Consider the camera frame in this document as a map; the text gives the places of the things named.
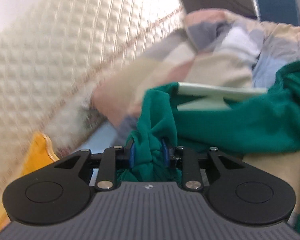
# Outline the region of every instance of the beige fabric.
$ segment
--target beige fabric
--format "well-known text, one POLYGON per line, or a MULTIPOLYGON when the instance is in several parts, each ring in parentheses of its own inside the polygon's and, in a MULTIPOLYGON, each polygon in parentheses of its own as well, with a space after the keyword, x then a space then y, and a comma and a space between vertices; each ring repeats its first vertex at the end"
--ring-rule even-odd
POLYGON ((108 120, 119 125, 127 114, 136 88, 157 68, 160 62, 150 59, 136 59, 129 66, 97 87, 91 102, 108 120))
POLYGON ((198 56, 184 82, 223 87, 251 87, 252 74, 248 65, 229 53, 198 56))
POLYGON ((291 42, 299 42, 300 26, 287 25, 284 23, 261 22, 260 25, 265 32, 265 38, 272 35, 276 38, 284 38, 291 42))
POLYGON ((300 151, 285 154, 249 154, 243 161, 288 182, 297 198, 293 211, 300 214, 300 151))
POLYGON ((178 11, 179 0, 43 0, 0 33, 0 201, 33 131, 74 150, 104 118, 82 127, 73 96, 179 27, 178 11))

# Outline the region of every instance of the teal fabric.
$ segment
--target teal fabric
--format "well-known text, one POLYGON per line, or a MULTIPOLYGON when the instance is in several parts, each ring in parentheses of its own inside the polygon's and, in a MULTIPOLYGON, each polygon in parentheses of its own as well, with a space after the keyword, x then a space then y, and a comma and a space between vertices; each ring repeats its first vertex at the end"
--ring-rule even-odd
POLYGON ((119 180, 180 182, 180 171, 163 165, 162 138, 199 152, 211 146, 236 155, 300 150, 300 61, 282 67, 267 94, 229 102, 229 110, 178 111, 178 104, 197 97, 177 92, 178 83, 146 92, 137 130, 130 135, 135 167, 121 171, 119 180))

